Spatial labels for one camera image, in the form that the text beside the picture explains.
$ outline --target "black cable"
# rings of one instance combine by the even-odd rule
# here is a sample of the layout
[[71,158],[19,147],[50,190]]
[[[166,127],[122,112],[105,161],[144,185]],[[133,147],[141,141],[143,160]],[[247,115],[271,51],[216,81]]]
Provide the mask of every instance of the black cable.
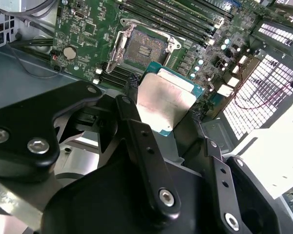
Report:
[[21,67],[24,69],[24,71],[32,76],[32,77],[35,77],[35,78],[39,78],[39,79],[50,79],[50,78],[54,78],[56,77],[57,75],[59,75],[61,72],[62,72],[62,67],[59,65],[60,67],[60,70],[57,72],[57,74],[54,74],[54,75],[51,75],[51,76],[46,76],[46,77],[43,77],[43,76],[37,76],[35,74],[32,74],[31,72],[29,72],[26,67],[24,66],[24,64],[22,63],[21,59],[19,58],[19,56],[16,54],[16,52],[13,50],[13,48],[9,45],[9,44],[6,44],[6,46],[10,49],[11,53],[13,54],[13,56],[16,58],[16,60],[19,62],[19,64],[21,65]]
[[54,33],[52,31],[50,31],[49,29],[47,29],[47,28],[45,28],[45,27],[41,26],[40,24],[37,24],[37,23],[35,23],[33,21],[31,21],[29,23],[29,25],[34,27],[34,28],[38,28],[39,30],[43,31],[44,33],[46,33],[47,35],[49,35],[51,37],[53,37],[53,35],[54,35]]

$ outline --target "motherboard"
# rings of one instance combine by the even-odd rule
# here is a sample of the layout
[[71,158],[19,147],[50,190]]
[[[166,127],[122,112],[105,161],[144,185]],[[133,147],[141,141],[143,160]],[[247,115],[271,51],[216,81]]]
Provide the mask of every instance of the motherboard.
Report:
[[155,61],[205,87],[209,95],[213,83],[247,53],[249,35],[261,19],[285,20],[255,0],[63,2],[52,64],[115,89]]

